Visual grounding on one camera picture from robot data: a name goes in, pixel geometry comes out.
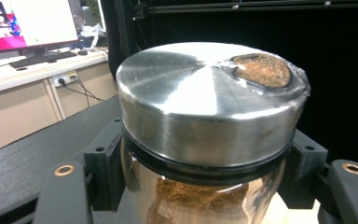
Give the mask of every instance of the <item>brown granular material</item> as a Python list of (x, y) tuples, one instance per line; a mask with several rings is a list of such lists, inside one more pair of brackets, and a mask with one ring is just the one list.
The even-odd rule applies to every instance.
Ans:
[(227, 210), (241, 210), (247, 188), (217, 192), (222, 187), (190, 185), (174, 180), (159, 179), (157, 195), (161, 200), (177, 206), (224, 213)]
[(231, 60), (242, 65), (234, 70), (236, 77), (272, 88), (282, 88), (290, 83), (289, 68), (281, 59), (272, 55), (254, 53), (236, 56)]

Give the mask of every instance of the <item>keyboard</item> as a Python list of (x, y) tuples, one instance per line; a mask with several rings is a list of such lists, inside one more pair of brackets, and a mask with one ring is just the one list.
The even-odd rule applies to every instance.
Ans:
[(38, 64), (38, 63), (55, 63), (59, 59), (71, 58), (71, 57), (75, 57), (75, 56), (77, 56), (77, 54), (72, 51), (66, 51), (66, 52), (61, 52), (61, 53), (51, 53), (51, 54), (46, 54), (43, 56), (36, 56), (36, 57), (32, 57), (32, 58), (27, 58), (27, 59), (21, 59), (16, 62), (11, 62), (11, 63), (9, 63), (9, 65), (12, 66), (13, 68), (22, 68), (22, 67), (26, 67), (26, 66), (34, 65), (34, 64)]

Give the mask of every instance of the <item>stainless steel lid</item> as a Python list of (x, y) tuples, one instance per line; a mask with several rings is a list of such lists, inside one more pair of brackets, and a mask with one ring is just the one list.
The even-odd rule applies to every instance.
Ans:
[[(257, 60), (266, 66), (255, 66)], [(124, 128), (138, 144), (165, 160), (203, 167), (243, 166), (281, 153), (310, 94), (304, 71), (285, 59), (220, 43), (146, 49), (118, 68), (117, 84)]]

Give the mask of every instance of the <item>desk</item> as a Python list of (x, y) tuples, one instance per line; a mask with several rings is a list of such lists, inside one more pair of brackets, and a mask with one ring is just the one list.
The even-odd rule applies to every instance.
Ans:
[[(18, 59), (3, 60), (0, 64)], [(22, 71), (0, 66), (0, 147), (99, 103), (89, 98), (88, 105), (84, 95), (55, 87), (52, 77), (74, 71), (98, 98), (108, 99), (117, 94), (105, 54), (100, 51), (56, 63), (31, 65)], [(76, 82), (68, 87), (84, 92)]]
[[(51, 166), (62, 161), (81, 161), (86, 147), (120, 113), (118, 97), (114, 96), (0, 148), (0, 212), (37, 195)], [(288, 210), (276, 194), (263, 224), (318, 223), (318, 207), (316, 202), (312, 210)], [(93, 212), (92, 215), (96, 224), (136, 224), (127, 190), (117, 213)]]

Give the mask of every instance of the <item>cylindrical container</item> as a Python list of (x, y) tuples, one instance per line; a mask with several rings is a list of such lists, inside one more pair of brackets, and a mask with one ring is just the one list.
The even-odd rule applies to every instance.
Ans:
[(117, 70), (121, 159), (139, 223), (260, 223), (310, 94), (259, 49), (179, 43)]

